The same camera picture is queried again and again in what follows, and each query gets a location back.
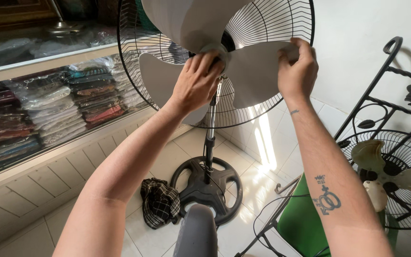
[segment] fan pole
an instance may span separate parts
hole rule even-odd
[[[215,137],[214,137],[214,125],[215,125],[215,113],[216,113],[216,93],[210,102],[211,112],[209,119],[209,129],[207,130],[207,136],[205,137],[205,160],[204,164],[206,165],[207,170],[205,171],[204,183],[210,183],[210,174],[212,171],[212,160],[213,160],[213,147],[215,146]]]

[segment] wrist tattoo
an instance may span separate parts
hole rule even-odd
[[[339,197],[329,191],[329,188],[324,184],[325,175],[318,175],[315,177],[315,180],[318,184],[322,185],[322,191],[324,194],[320,195],[318,198],[312,198],[312,201],[316,207],[319,207],[323,215],[329,215],[328,211],[340,208],[342,203],[340,202]]]

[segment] fan guard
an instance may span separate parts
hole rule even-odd
[[[398,166],[400,171],[403,171],[407,168],[411,168],[411,137],[394,153],[390,155],[388,153],[390,153],[391,150],[408,135],[408,133],[396,130],[370,130],[352,135],[351,137],[342,140],[340,143],[346,141],[350,142],[342,149],[342,151],[348,161],[352,164],[353,169],[357,172],[362,182],[364,182],[365,180],[375,180],[377,178],[376,173],[363,170],[352,161],[351,150],[353,147],[357,143],[369,139],[381,140],[385,143],[381,152],[383,159],[387,162],[387,166]],[[398,169],[396,168],[392,170],[393,174],[390,175],[395,176],[396,174],[394,174],[394,170]],[[385,173],[389,174],[391,173],[391,170],[385,169]],[[385,213],[390,214],[398,223],[397,226],[387,219],[385,227],[390,229],[411,230],[411,191],[398,189],[397,186],[393,187],[391,184],[385,184],[384,188],[388,195],[388,204],[386,205]]]
[[[188,50],[156,30],[141,11],[141,0],[120,0],[117,28],[118,46],[123,67],[140,96],[156,110],[141,78],[138,57],[147,52],[175,64],[184,64],[191,56]],[[228,51],[244,46],[269,42],[289,41],[300,37],[313,43],[315,15],[312,0],[256,0],[240,9],[229,21],[223,33],[222,44]],[[236,109],[232,105],[234,89],[230,79],[224,79],[217,91],[214,128],[243,124],[268,112],[283,100],[281,94],[249,108]],[[195,127],[210,128],[211,108]]]

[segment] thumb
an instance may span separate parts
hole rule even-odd
[[[278,50],[277,55],[279,56],[279,68],[291,67],[289,65],[288,55],[284,51]]]

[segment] white tile floor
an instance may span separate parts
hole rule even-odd
[[[206,131],[195,128],[170,142],[161,152],[147,178],[156,177],[170,181],[175,169],[191,157],[202,155]],[[219,257],[233,257],[241,252],[254,238],[253,221],[262,207],[275,199],[274,188],[277,183],[285,185],[288,181],[265,169],[247,153],[233,143],[215,134],[214,156],[230,163],[239,173],[243,182],[243,203],[235,218],[218,229]],[[189,172],[182,174],[177,189],[186,187]],[[235,202],[236,188],[231,183],[225,192],[228,206]],[[26,227],[7,241],[0,244],[0,257],[48,257],[51,256],[66,220],[74,206],[75,199],[59,207],[52,213]],[[169,224],[158,230],[150,229],[142,217],[142,199],[137,193],[127,206],[126,230],[122,256],[125,257],[170,257],[174,252],[180,226]],[[264,210],[256,222],[256,230],[261,229],[277,204]],[[289,257],[299,256],[274,232],[269,233],[273,245]],[[259,243],[247,256],[265,257],[274,254]]]

